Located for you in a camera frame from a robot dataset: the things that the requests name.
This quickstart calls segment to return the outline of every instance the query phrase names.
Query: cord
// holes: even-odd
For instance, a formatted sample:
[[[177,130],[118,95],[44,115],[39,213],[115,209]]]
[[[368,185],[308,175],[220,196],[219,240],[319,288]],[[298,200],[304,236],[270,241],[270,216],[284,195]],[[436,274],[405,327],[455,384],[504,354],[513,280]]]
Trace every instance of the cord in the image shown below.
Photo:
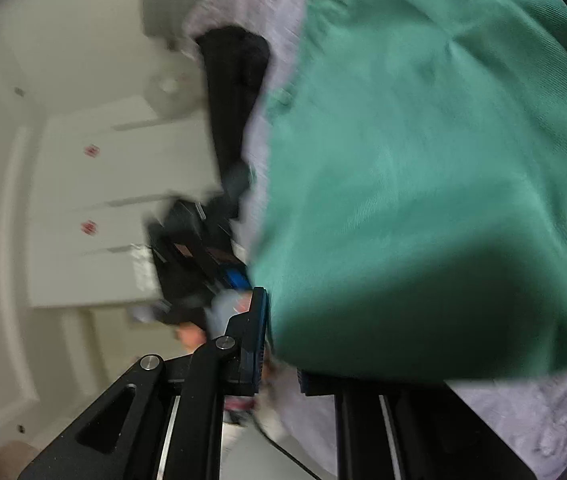
[[[296,465],[298,465],[300,468],[302,468],[312,478],[314,478],[315,480],[322,480],[321,477],[319,477],[315,473],[313,473],[305,464],[303,464],[297,458],[292,456],[288,451],[286,451],[281,446],[279,446],[279,444],[277,444],[275,441],[273,441],[273,439],[271,439],[268,436],[268,434],[265,433],[265,430],[262,428],[261,424],[259,424],[259,421],[256,420],[256,417],[254,416],[253,412],[250,412],[250,418],[252,418],[252,422],[254,423],[256,430],[263,435],[263,437],[268,441],[268,443],[270,443],[274,448],[281,451],[285,456],[287,456],[290,460],[292,460],[292,462],[294,462]]]

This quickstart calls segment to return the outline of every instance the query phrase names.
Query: red sticker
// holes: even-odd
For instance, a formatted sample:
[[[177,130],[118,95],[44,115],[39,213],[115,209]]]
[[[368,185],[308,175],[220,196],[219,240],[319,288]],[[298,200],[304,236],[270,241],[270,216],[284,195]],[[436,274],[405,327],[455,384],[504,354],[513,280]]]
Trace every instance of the red sticker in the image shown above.
[[[99,146],[90,144],[90,146],[86,146],[84,148],[84,153],[86,153],[87,156],[95,158],[97,155],[99,155],[99,153],[101,153],[101,150],[99,149]]]
[[[83,224],[81,224],[81,231],[90,236],[96,235],[96,224],[92,222],[92,220],[83,222]]]

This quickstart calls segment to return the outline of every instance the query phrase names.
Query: green cloth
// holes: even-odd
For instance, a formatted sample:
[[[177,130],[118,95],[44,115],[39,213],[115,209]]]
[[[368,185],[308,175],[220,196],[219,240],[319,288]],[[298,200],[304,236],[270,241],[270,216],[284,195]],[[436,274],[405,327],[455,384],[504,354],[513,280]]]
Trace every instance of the green cloth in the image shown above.
[[[567,367],[567,7],[308,0],[252,266],[275,353],[344,376]]]

